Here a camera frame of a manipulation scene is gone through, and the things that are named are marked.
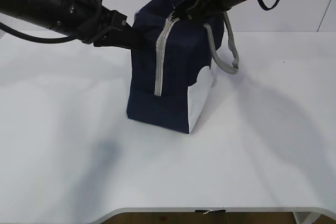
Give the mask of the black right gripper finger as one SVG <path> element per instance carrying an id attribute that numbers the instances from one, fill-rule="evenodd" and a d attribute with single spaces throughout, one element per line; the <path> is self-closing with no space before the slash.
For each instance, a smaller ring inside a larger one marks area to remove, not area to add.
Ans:
<path id="1" fill-rule="evenodd" d="M 172 19 L 179 20 L 192 20 L 193 17 L 189 14 L 189 9 L 192 7 L 192 3 L 182 2 L 176 6 L 174 12 L 172 13 Z"/>

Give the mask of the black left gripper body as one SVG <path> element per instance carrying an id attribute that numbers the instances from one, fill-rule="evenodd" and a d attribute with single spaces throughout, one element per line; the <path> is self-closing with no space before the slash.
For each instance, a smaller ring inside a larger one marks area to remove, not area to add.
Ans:
<path id="1" fill-rule="evenodd" d="M 64 0 L 61 14 L 56 32 L 85 44 L 115 45 L 120 34 L 128 30 L 126 15 L 105 8 L 102 0 Z"/>

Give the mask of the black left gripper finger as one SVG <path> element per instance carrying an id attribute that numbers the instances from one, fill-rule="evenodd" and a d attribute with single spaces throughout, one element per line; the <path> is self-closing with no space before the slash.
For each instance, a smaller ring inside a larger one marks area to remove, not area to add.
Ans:
<path id="1" fill-rule="evenodd" d="M 122 30 L 112 29 L 97 39 L 95 47 L 118 47 L 124 49 L 140 49 L 144 44 L 144 37 L 128 23 Z"/>

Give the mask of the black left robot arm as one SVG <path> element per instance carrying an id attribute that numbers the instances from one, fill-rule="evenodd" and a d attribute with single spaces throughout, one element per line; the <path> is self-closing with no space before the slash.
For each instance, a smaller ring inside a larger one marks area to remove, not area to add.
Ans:
<path id="1" fill-rule="evenodd" d="M 95 47 L 139 49 L 144 41 L 126 15 L 107 9 L 102 0 L 1 0 L 1 13 L 63 35 L 39 38 L 1 24 L 2 31 L 40 44 L 79 40 Z"/>

